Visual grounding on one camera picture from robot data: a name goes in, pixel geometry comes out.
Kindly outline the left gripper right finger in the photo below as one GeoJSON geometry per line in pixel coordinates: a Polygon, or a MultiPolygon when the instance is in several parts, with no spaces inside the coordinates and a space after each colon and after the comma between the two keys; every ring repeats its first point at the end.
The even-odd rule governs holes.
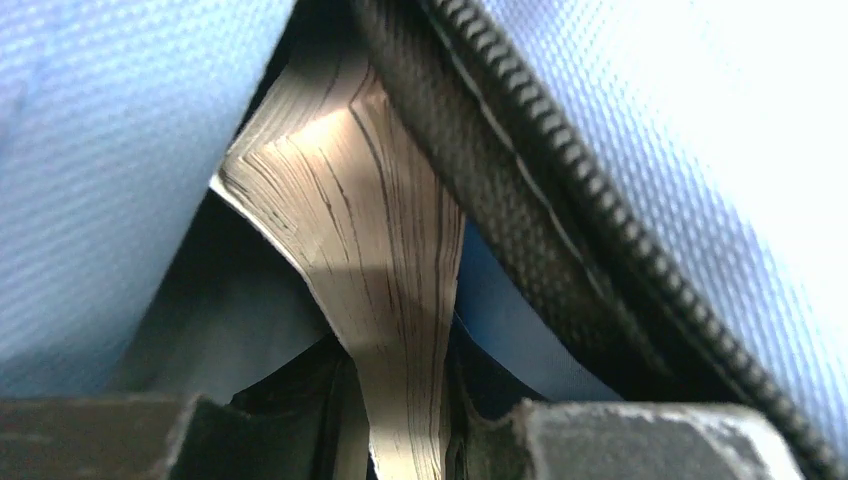
{"type": "Polygon", "coordinates": [[[497,421],[468,415],[456,479],[800,479],[758,412],[694,403],[523,400],[497,421]]]}

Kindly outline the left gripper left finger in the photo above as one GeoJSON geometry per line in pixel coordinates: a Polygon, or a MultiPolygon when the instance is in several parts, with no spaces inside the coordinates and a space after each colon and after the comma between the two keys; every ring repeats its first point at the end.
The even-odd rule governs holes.
{"type": "Polygon", "coordinates": [[[251,415],[203,397],[1,403],[4,479],[330,479],[321,401],[251,415]]]}

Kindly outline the yellow treehouse book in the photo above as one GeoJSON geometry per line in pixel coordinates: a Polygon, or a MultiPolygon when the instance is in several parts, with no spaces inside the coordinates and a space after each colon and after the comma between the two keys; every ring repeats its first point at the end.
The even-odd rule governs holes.
{"type": "Polygon", "coordinates": [[[340,29],[296,42],[211,189],[298,271],[356,367],[381,479],[444,479],[465,218],[340,29]]]}

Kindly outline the blue backpack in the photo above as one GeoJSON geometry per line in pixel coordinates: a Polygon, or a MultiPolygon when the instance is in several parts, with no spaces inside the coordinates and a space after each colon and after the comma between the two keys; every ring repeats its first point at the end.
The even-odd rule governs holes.
{"type": "MultiPolygon", "coordinates": [[[[234,210],[210,186],[229,148],[296,42],[337,28],[465,218],[444,479],[469,413],[523,400],[738,405],[800,479],[843,479],[846,20],[843,1],[5,1],[1,403],[113,398],[202,199],[234,210]]],[[[188,399],[321,401],[330,479],[363,475],[331,331],[228,404],[188,399]]]]}

